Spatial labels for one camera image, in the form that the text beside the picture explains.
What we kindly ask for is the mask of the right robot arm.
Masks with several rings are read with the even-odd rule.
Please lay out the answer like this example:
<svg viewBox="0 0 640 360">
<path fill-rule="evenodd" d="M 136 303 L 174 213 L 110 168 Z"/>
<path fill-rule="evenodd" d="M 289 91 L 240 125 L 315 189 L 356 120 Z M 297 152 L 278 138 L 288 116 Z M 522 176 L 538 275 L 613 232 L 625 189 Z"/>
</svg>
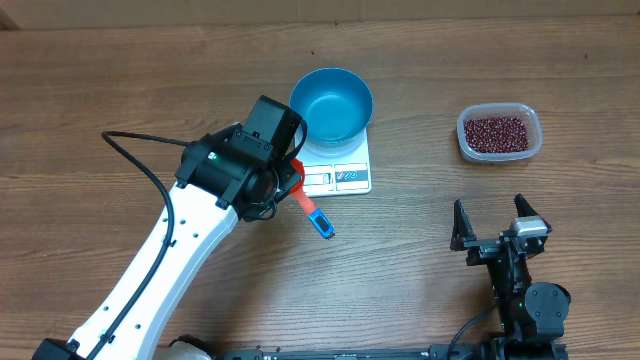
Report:
<svg viewBox="0 0 640 360">
<path fill-rule="evenodd" d="M 525 197 L 514 197 L 517 217 L 495 239 L 475 235 L 462 202 L 454 202 L 450 249 L 465 251 L 466 264 L 486 266 L 495 304 L 469 320 L 454 335 L 448 359 L 566 359 L 568 352 L 556 340 L 564 335 L 571 295 L 561 285 L 533 282 L 527 260 L 544 252 L 551 225 Z M 461 345 L 462 335 L 496 311 L 502 331 L 487 335 L 477 345 Z"/>
</svg>

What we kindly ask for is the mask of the blue bowl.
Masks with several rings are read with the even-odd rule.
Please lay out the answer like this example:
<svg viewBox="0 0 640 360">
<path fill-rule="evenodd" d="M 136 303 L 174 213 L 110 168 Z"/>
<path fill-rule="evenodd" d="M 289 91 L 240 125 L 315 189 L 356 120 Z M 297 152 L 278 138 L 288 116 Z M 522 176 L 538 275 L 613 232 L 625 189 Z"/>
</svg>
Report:
<svg viewBox="0 0 640 360">
<path fill-rule="evenodd" d="M 366 82 L 343 68 L 321 68 L 294 86 L 289 107 L 308 125 L 308 140 L 334 147 L 354 140 L 374 113 L 373 94 Z"/>
</svg>

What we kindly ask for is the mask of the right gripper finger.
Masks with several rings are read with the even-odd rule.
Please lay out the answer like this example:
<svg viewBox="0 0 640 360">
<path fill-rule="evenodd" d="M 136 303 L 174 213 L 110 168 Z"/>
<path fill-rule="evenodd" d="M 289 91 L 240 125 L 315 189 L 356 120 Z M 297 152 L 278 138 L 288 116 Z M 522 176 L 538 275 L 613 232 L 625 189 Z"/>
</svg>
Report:
<svg viewBox="0 0 640 360">
<path fill-rule="evenodd" d="M 526 217 L 526 216 L 535 216 L 538 215 L 540 216 L 534 209 L 533 207 L 528 203 L 528 201 L 525 199 L 525 197 L 522 194 L 517 194 L 514 197 L 514 204 L 516 206 L 516 210 L 517 210 L 517 217 Z M 551 225 L 544 219 L 542 218 L 545 223 L 548 225 L 549 227 L 549 231 L 548 233 L 550 233 L 552 231 L 552 227 Z"/>
<path fill-rule="evenodd" d="M 452 251 L 462 251 L 468 248 L 471 242 L 476 240 L 470 219 L 466 214 L 462 202 L 456 200 L 454 208 L 454 223 L 451 235 L 450 249 Z"/>
</svg>

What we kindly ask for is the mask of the orange measuring scoop blue handle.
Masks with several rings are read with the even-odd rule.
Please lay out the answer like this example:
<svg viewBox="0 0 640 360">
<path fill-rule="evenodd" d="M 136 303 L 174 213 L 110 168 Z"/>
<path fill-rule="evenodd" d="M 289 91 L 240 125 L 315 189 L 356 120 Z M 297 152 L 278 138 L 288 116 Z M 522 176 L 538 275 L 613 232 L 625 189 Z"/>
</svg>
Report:
<svg viewBox="0 0 640 360">
<path fill-rule="evenodd" d="M 326 217 L 326 215 L 303 191 L 303 184 L 305 180 L 303 163 L 294 158 L 291 161 L 291 165 L 301 176 L 301 180 L 292 188 L 290 195 L 296 199 L 304 213 L 307 215 L 309 221 L 314 226 L 316 231 L 321 235 L 321 237 L 324 239 L 331 239 L 335 235 L 333 225 Z"/>
</svg>

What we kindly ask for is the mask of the white kitchen scale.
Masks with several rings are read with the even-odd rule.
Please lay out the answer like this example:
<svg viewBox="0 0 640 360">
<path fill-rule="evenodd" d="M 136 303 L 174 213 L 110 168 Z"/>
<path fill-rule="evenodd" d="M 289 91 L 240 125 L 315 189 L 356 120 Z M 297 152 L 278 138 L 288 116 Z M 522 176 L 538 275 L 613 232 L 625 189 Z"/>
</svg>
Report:
<svg viewBox="0 0 640 360">
<path fill-rule="evenodd" d="M 304 166 L 303 191 L 309 197 L 362 195 L 372 190 L 366 129 L 338 146 L 314 143 L 308 138 L 297 159 Z"/>
</svg>

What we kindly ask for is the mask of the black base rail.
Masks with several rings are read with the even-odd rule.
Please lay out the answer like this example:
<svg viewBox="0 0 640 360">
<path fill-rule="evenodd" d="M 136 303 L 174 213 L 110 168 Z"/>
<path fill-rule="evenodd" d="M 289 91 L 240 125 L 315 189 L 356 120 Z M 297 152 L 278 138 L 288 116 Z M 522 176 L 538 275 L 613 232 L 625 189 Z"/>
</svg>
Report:
<svg viewBox="0 0 640 360">
<path fill-rule="evenodd" d="M 480 344 L 457 344 L 449 350 L 447 344 L 433 344 L 422 349 L 374 349 L 374 350 L 328 350 L 328 351 L 264 351 L 260 346 L 252 349 L 218 351 L 212 345 L 191 335 L 174 339 L 166 350 L 189 351 L 201 359 L 218 360 L 568 360 L 565 345 L 508 345 L 499 352 L 492 350 L 487 342 Z"/>
</svg>

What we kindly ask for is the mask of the clear plastic container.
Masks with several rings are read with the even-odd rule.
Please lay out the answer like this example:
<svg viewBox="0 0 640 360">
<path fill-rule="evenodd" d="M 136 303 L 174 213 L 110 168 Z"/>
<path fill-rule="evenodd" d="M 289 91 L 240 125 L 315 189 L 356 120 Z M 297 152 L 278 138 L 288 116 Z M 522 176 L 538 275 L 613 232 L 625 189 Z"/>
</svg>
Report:
<svg viewBox="0 0 640 360">
<path fill-rule="evenodd" d="M 522 103 L 470 106 L 458 117 L 456 134 L 462 157 L 474 163 L 525 160 L 543 144 L 537 113 Z"/>
</svg>

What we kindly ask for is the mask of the red beans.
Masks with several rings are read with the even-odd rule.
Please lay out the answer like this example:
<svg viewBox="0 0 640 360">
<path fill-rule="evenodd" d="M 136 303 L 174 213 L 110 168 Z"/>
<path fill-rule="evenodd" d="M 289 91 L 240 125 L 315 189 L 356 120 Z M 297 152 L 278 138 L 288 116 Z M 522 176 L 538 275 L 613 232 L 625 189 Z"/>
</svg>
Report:
<svg viewBox="0 0 640 360">
<path fill-rule="evenodd" d="M 468 119 L 464 134 L 470 149 L 478 153 L 514 153 L 529 148 L 525 124 L 518 117 Z"/>
</svg>

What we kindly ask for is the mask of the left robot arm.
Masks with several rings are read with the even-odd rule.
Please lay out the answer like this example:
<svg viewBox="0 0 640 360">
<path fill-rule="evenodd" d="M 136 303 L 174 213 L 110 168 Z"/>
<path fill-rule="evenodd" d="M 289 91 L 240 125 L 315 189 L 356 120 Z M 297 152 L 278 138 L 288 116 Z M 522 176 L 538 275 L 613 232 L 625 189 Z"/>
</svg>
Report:
<svg viewBox="0 0 640 360">
<path fill-rule="evenodd" d="M 238 221 L 269 220 L 300 183 L 292 162 L 302 117 L 266 96 L 245 123 L 184 143 L 176 182 L 156 176 L 165 207 L 102 305 L 68 340 L 46 338 L 36 359 L 150 359 L 205 260 Z"/>
</svg>

